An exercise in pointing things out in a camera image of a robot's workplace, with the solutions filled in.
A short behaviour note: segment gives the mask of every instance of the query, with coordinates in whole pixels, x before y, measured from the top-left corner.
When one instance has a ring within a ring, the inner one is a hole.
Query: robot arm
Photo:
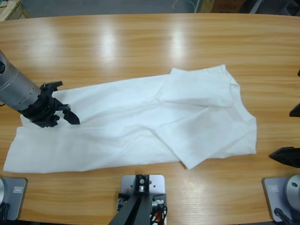
[[[55,115],[56,111],[62,111],[70,124],[80,124],[69,105],[52,97],[61,85],[61,81],[52,82],[38,88],[0,51],[0,101],[42,128],[57,125],[60,118]]]

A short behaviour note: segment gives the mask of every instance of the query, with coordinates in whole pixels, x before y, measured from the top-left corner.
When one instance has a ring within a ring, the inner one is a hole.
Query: wooden table
[[[226,64],[257,118],[257,154],[209,159],[192,170],[181,163],[88,172],[13,174],[28,188],[20,219],[106,225],[116,213],[125,174],[165,176],[168,224],[270,221],[262,179],[299,170],[268,154],[300,147],[300,18],[275,15],[93,15],[0,23],[0,49],[37,85],[62,80],[60,89]],[[3,165],[19,114],[0,109]]]

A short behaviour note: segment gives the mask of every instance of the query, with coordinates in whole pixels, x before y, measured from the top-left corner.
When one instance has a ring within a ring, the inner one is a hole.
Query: label sticker
[[[278,185],[270,185],[269,190],[270,192],[278,192],[279,191]]]
[[[22,193],[23,192],[23,187],[15,187],[14,188],[14,193]]]

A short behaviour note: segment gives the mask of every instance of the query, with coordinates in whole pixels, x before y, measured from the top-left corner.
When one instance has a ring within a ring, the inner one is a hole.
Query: silver metal cylinder
[[[289,205],[300,212],[300,175],[292,176],[287,181],[285,194]]]
[[[3,202],[4,192],[5,192],[4,181],[0,178],[0,204]]]
[[[139,192],[144,192],[145,191],[145,186],[139,186]]]
[[[0,102],[17,111],[27,109],[38,99],[40,88],[14,67],[1,51],[0,62],[5,65],[0,74]]]

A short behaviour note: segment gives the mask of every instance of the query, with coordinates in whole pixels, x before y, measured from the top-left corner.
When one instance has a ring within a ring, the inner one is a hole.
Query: fabric fold
[[[225,65],[109,82],[53,96],[81,120],[40,128],[23,116],[4,171],[52,173],[254,154],[256,120]]]

